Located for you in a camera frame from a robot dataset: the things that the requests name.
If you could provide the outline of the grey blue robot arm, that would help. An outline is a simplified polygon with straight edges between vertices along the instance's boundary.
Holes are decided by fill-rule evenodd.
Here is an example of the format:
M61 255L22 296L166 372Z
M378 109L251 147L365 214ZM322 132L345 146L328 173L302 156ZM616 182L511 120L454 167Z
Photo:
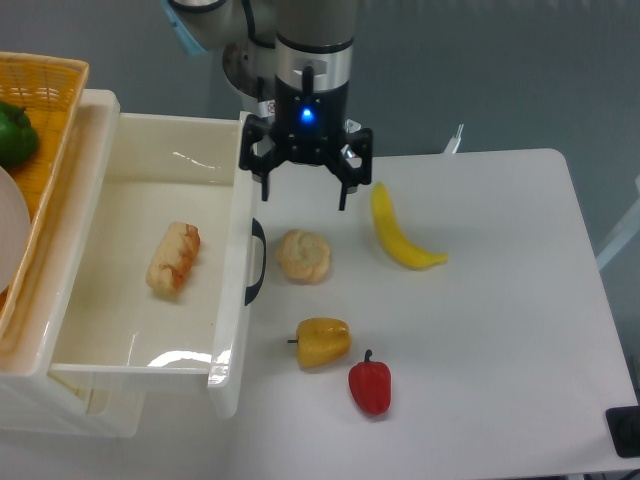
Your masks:
M166 1L174 30L191 51L245 44L258 102L243 127L239 166L269 195L269 175L285 162L324 166L341 183L340 202L372 177L373 132L346 126L355 1Z

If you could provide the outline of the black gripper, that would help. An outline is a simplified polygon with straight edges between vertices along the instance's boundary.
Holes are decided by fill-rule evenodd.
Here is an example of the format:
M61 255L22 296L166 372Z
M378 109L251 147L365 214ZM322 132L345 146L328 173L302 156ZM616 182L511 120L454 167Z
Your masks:
M242 127L239 168L250 171L261 185L261 200L270 192L270 173L284 162L325 165L339 180L339 210L347 196L372 180L373 131L344 132L349 83L305 95L283 80L275 83L275 120L268 123L249 114ZM255 146L269 139L263 154Z

